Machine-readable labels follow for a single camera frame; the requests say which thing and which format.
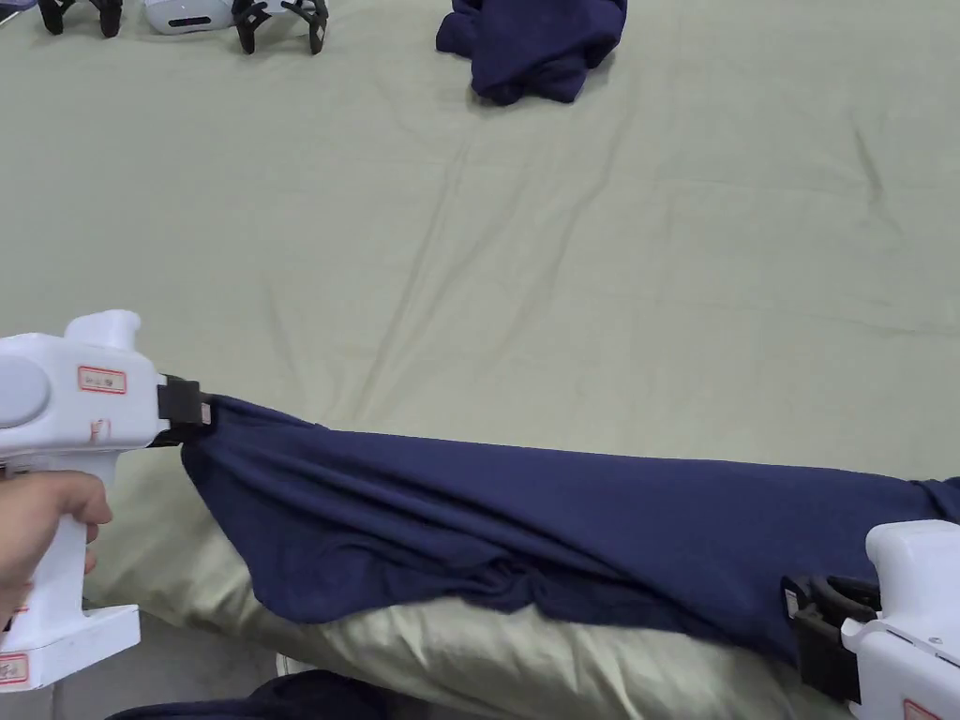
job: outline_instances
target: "folded navy garment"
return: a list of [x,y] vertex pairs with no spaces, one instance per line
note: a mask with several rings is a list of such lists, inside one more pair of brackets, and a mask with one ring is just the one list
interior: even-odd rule
[[313,670],[271,680],[247,700],[154,705],[108,720],[389,720],[390,706],[383,690]]
[[498,105],[572,103],[626,21],[627,0],[453,0],[437,50],[471,59],[473,91]]

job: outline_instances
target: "gray floor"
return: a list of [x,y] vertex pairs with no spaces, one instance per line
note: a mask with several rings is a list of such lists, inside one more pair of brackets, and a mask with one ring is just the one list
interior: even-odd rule
[[[0,720],[104,720],[156,703],[243,697],[276,676],[273,653],[236,640],[143,619],[143,641],[55,688],[0,695]],[[403,720],[468,720],[398,701]]]

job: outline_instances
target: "human hand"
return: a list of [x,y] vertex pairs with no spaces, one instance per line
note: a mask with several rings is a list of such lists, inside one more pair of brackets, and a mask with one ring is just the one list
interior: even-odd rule
[[[98,526],[112,519],[99,478],[58,471],[0,480],[0,627],[23,603],[60,518],[67,515],[86,524],[87,542],[96,539]],[[87,551],[85,572],[95,564]]]

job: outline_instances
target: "navy blue cloth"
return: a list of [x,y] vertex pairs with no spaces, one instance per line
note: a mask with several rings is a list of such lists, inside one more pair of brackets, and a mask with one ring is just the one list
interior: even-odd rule
[[108,720],[388,720],[387,693],[322,670],[271,680],[247,700],[137,708]]
[[214,401],[183,465],[256,597],[299,623],[458,596],[790,660],[784,574],[874,580],[884,522],[960,518],[960,485],[329,430]]
[[627,0],[453,0],[437,50],[469,58],[473,91],[498,105],[572,103],[626,21]]

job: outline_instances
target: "finger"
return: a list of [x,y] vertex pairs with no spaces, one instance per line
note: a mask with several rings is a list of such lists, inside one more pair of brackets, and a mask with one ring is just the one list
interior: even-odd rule
[[107,489],[100,478],[72,470],[42,474],[54,488],[61,515],[72,515],[88,525],[102,525],[112,520]]

